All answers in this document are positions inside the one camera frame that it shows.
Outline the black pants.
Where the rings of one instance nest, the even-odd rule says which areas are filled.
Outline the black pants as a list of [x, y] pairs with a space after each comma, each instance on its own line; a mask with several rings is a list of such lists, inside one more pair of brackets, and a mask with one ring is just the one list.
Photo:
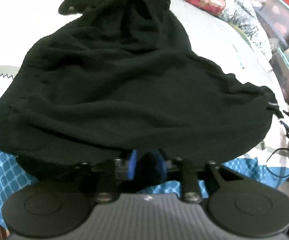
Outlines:
[[142, 148], [202, 165], [258, 145], [281, 116], [192, 49], [170, 0], [88, 0], [40, 39], [0, 99], [0, 151], [56, 165]]

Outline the stacked storage boxes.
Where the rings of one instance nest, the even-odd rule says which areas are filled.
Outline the stacked storage boxes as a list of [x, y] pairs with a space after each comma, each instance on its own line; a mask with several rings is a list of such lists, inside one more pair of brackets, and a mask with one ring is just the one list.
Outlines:
[[289, 0], [267, 0], [255, 11], [273, 46], [270, 64], [289, 104]]

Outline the white and blue patterned bedsheet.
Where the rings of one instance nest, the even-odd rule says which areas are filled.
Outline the white and blue patterned bedsheet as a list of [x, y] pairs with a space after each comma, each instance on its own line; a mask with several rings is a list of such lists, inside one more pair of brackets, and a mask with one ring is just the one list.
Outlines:
[[[63, 16], [58, 8], [63, 0], [0, 0], [0, 97], [11, 84], [27, 51], [41, 38], [76, 19]], [[170, 0], [170, 10], [185, 28], [192, 50], [233, 73], [241, 83], [267, 86], [275, 94], [281, 111], [287, 110], [278, 80], [266, 57], [231, 24], [183, 0]], [[1, 207], [13, 192], [34, 182], [15, 157], [0, 152]]]

